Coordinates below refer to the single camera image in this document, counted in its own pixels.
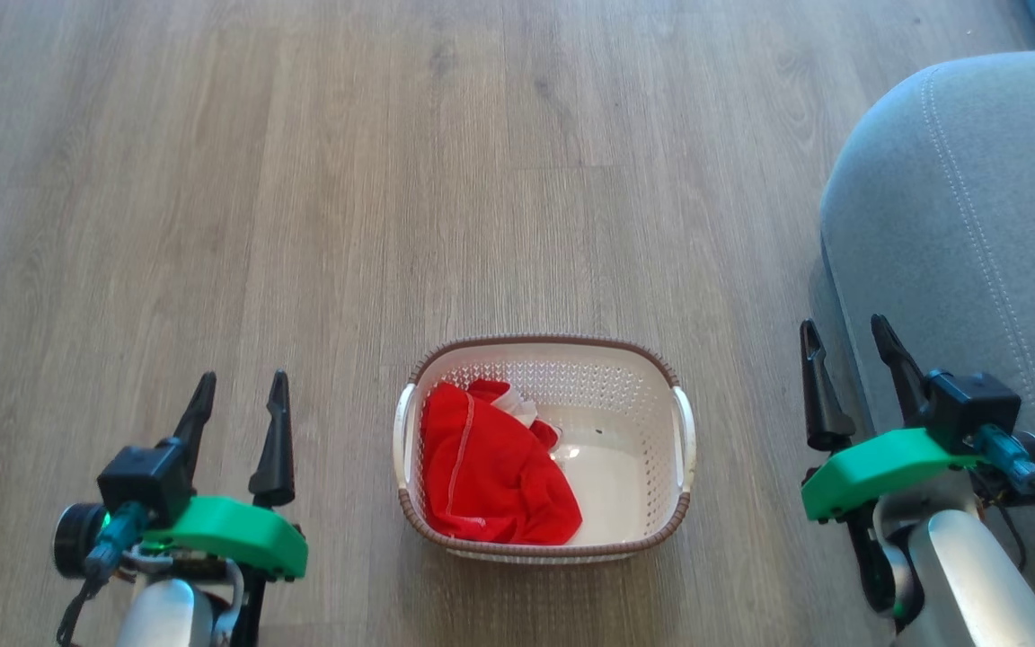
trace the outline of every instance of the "green bracket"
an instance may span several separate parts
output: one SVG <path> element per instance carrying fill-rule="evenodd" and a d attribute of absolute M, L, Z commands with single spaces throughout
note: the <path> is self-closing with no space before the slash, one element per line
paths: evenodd
<path fill-rule="evenodd" d="M 931 479 L 950 467 L 976 467 L 980 455 L 955 455 L 924 427 L 894 430 L 830 455 L 801 487 L 809 521 L 829 520 L 863 503 Z"/>
<path fill-rule="evenodd" d="M 195 496 L 173 528 L 153 529 L 143 541 L 190 549 L 267 570 L 276 579 L 305 577 L 305 537 L 274 510 L 225 496 Z"/>

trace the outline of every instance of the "white plastic basket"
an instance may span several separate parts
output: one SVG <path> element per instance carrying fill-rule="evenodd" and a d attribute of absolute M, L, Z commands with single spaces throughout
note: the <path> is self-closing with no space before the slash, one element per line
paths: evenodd
<path fill-rule="evenodd" d="M 555 462 L 582 511 L 564 546 L 514 546 L 444 536 L 425 521 L 420 483 L 422 406 L 439 382 L 476 378 L 513 385 L 562 430 Z M 510 336 L 460 341 L 420 361 L 398 399 L 393 463 L 406 519 L 422 536 L 477 560 L 575 564 L 619 560 L 677 531 L 689 507 L 698 438 L 673 370 L 634 344 L 596 337 Z"/>

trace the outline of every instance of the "red towel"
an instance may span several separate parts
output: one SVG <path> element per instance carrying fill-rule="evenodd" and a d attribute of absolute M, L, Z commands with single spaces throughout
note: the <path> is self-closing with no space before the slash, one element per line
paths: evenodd
<path fill-rule="evenodd" d="M 535 420 L 526 429 L 490 405 L 509 389 L 478 380 L 469 392 L 440 384 L 422 413 L 422 474 L 428 523 L 442 534 L 497 543 L 562 545 L 583 513 L 550 458 L 558 437 Z"/>

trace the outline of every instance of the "laminate floorboard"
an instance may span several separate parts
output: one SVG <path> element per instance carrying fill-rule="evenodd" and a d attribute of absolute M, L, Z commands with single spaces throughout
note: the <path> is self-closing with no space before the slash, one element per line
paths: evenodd
<path fill-rule="evenodd" d="M 264 644 L 884 644 L 797 492 L 802 318 L 851 386 L 818 202 L 892 85 L 1026 49 L 1018 0 L 0 0 L 0 646 L 50 642 L 58 512 L 206 370 L 197 487 L 245 497 L 278 367 L 312 560 Z M 703 449 L 661 548 L 513 568 L 405 524 L 412 364 L 515 331 L 672 360 Z"/>

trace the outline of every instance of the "brown basket rim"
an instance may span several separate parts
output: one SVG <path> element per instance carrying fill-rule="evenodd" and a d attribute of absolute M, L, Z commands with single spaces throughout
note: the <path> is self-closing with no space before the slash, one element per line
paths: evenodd
<path fill-rule="evenodd" d="M 661 372 L 664 376 L 666 381 L 669 382 L 670 386 L 680 386 L 678 382 L 678 375 L 674 373 L 673 365 L 667 363 L 660 355 L 652 351 L 649 348 L 644 347 L 640 344 L 627 343 L 623 340 L 615 340 L 612 337 L 600 337 L 597 335 L 529 335 L 529 334 L 518 334 L 518 335 L 480 335 L 475 337 L 463 337 L 461 340 L 452 341 L 449 344 L 443 344 L 439 348 L 427 352 L 425 357 L 422 357 L 418 364 L 414 365 L 414 373 L 410 376 L 410 384 L 415 385 L 418 383 L 422 373 L 428 369 L 428 365 L 434 364 L 437 357 L 442 357 L 445 353 L 454 350 L 461 350 L 464 348 L 473 347 L 487 347 L 489 345 L 503 345 L 503 344 L 572 344 L 572 345 L 588 345 L 589 347 L 604 347 L 613 348 L 618 350 L 628 350 L 629 352 L 635 352 L 638 355 L 649 359 L 650 363 L 657 367 L 658 372 Z"/>
<path fill-rule="evenodd" d="M 601 546 L 531 546 L 521 543 L 485 543 L 484 541 L 470 541 L 465 539 L 454 539 L 451 536 L 444 536 L 437 533 L 431 525 L 425 523 L 422 516 L 414 508 L 414 502 L 410 499 L 410 491 L 406 488 L 398 488 L 398 503 L 402 503 L 402 511 L 406 514 L 406 520 L 414 526 L 419 535 L 427 540 L 434 541 L 443 549 L 461 550 L 464 553 L 477 553 L 480 555 L 499 555 L 502 557 L 603 557 L 610 555 L 624 555 L 629 553 L 640 553 L 642 550 L 653 549 L 654 546 L 670 539 L 670 535 L 678 531 L 678 526 L 685 519 L 685 511 L 689 510 L 689 493 L 683 492 L 678 496 L 678 506 L 674 508 L 673 516 L 656 533 L 646 536 L 645 539 L 637 541 L 625 541 L 624 543 L 604 543 Z"/>
<path fill-rule="evenodd" d="M 441 345 L 439 348 L 426 353 L 425 357 L 414 367 L 414 373 L 410 377 L 410 384 L 418 383 L 420 376 L 434 364 L 437 357 L 453 350 L 483 347 L 483 345 L 501 344 L 574 344 L 592 345 L 592 347 L 615 348 L 628 350 L 649 359 L 658 372 L 661 372 L 670 387 L 679 386 L 678 376 L 674 373 L 672 365 L 666 363 L 660 355 L 657 355 L 649 348 L 640 344 L 627 343 L 627 341 L 600 337 L 596 335 L 483 335 L 476 337 L 465 337 L 452 343 Z M 608 557 L 612 555 L 628 555 L 642 552 L 642 550 L 653 549 L 654 546 L 670 539 L 670 535 L 678 531 L 678 526 L 685 519 L 685 512 L 689 510 L 690 493 L 682 492 L 678 496 L 677 507 L 674 507 L 673 516 L 670 520 L 650 536 L 637 541 L 625 541 L 624 543 L 607 543 L 601 546 L 530 546 L 530 545 L 509 545 L 509 543 L 485 543 L 484 541 L 469 541 L 465 539 L 454 539 L 454 537 L 444 536 L 431 528 L 425 523 L 424 516 L 416 510 L 414 502 L 410 499 L 410 491 L 407 488 L 398 488 L 398 503 L 402 504 L 402 511 L 406 520 L 418 531 L 419 535 L 427 540 L 434 541 L 443 549 L 459 550 L 464 553 L 476 553 L 480 555 L 497 555 L 501 557 L 549 557 L 549 558 L 569 558 L 569 557 Z"/>

